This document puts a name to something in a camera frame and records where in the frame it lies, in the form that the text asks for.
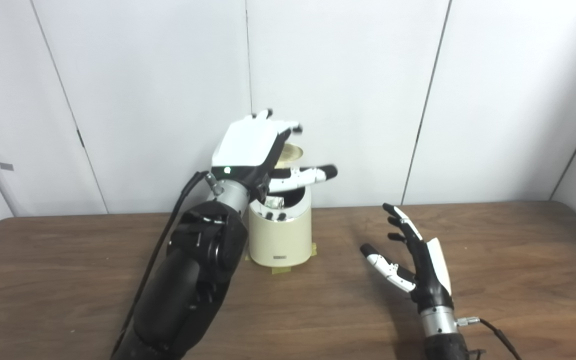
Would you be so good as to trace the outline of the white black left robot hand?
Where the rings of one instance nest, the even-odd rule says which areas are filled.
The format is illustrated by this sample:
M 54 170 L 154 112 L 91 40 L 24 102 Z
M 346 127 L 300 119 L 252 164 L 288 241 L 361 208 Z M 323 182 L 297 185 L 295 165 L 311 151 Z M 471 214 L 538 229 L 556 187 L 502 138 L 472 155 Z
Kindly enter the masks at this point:
M 278 168 L 288 139 L 303 128 L 299 121 L 272 120 L 272 114 L 268 108 L 233 121 L 211 158 L 210 173 L 217 183 L 242 186 L 250 202 L 327 182 L 339 173 L 333 164 Z

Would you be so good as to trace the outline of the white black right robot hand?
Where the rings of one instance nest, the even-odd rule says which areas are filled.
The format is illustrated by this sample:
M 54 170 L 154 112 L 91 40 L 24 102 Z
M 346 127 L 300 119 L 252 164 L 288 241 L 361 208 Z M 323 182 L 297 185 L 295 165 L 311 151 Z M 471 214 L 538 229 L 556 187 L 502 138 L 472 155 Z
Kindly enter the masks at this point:
M 414 272 L 383 256 L 369 243 L 359 248 L 368 263 L 403 292 L 410 294 L 418 313 L 440 306 L 454 309 L 451 296 L 450 275 L 437 238 L 426 241 L 413 221 L 397 206 L 382 205 L 388 214 L 388 222 L 398 232 L 388 233 L 390 240 L 405 244 L 414 264 Z

